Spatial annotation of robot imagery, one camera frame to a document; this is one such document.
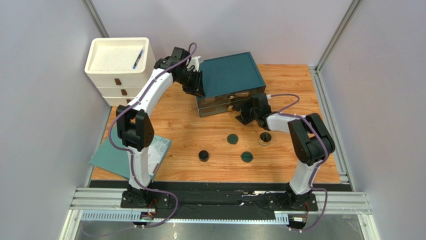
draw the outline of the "gray floor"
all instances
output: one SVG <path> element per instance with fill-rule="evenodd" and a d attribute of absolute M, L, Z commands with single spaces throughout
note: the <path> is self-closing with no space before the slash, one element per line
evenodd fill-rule
<path fill-rule="evenodd" d="M 316 215 L 309 216 L 308 225 L 314 223 Z M 93 221 L 82 222 L 84 230 L 93 235 L 107 234 L 131 226 L 130 222 Z M 77 240 L 97 238 L 78 233 Z M 210 224 L 210 223 L 166 223 L 151 229 L 130 229 L 102 240 L 363 240 L 362 230 L 356 215 L 325 215 L 312 231 L 302 234 L 288 231 L 287 226 L 268 224 Z"/>

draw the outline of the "green disc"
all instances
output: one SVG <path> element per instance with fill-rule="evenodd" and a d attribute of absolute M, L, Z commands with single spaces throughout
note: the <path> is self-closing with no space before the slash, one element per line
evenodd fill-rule
<path fill-rule="evenodd" d="M 249 151 L 245 151 L 241 154 L 241 159 L 245 163 L 250 163 L 253 160 L 253 154 Z"/>
<path fill-rule="evenodd" d="M 230 134 L 226 140 L 228 140 L 228 143 L 230 144 L 237 144 L 238 136 L 235 134 Z"/>

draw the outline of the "wall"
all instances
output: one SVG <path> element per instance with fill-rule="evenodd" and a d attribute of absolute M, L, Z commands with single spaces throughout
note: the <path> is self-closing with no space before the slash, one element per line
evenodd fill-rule
<path fill-rule="evenodd" d="M 109 107 L 84 66 L 80 0 L 1 1 L 0 239 L 58 239 Z"/>
<path fill-rule="evenodd" d="M 110 37 L 147 37 L 157 59 L 198 44 L 211 59 L 250 51 L 258 64 L 318 63 L 351 0 L 92 0 Z"/>
<path fill-rule="evenodd" d="M 424 239 L 426 2 L 366 0 L 322 72 L 381 239 Z"/>

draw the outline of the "wood grain surface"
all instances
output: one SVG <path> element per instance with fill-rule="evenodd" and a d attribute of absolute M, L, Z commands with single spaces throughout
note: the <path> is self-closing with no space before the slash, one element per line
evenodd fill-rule
<path fill-rule="evenodd" d="M 266 83 L 267 94 L 293 93 L 300 102 L 286 113 L 307 115 L 320 113 L 317 96 L 307 65 L 264 65 L 258 68 Z M 292 103 L 294 97 L 273 97 L 272 111 Z M 108 126 L 115 117 L 113 107 Z M 151 122 L 155 134 L 171 139 L 172 144 L 155 177 L 156 181 L 195 182 L 289 182 L 296 170 L 298 159 L 294 153 L 290 135 L 270 131 L 269 146 L 258 143 L 265 132 L 253 121 L 242 125 L 231 111 L 198 117 L 194 97 L 182 92 L 180 84 L 166 90 L 152 112 Z M 229 134 L 238 136 L 235 145 L 227 142 Z M 198 159 L 198 153 L 210 154 L 207 162 Z M 241 160 L 241 154 L 249 151 L 254 159 L 250 163 Z M 92 179 L 119 180 L 122 177 L 95 168 Z M 321 166 L 316 183 L 340 183 L 333 155 Z"/>

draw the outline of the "green folder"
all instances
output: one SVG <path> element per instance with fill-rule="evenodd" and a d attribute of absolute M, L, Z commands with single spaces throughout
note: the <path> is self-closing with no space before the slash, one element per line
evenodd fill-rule
<path fill-rule="evenodd" d="M 122 140 L 117 136 L 117 130 L 112 129 L 112 140 L 114 143 L 124 148 Z M 149 146 L 149 175 L 154 179 L 167 151 L 170 148 L 172 141 L 170 139 L 155 135 Z M 108 138 L 100 145 L 89 163 L 93 166 L 113 172 L 126 179 L 130 178 L 129 157 L 126 151 L 115 149 Z"/>

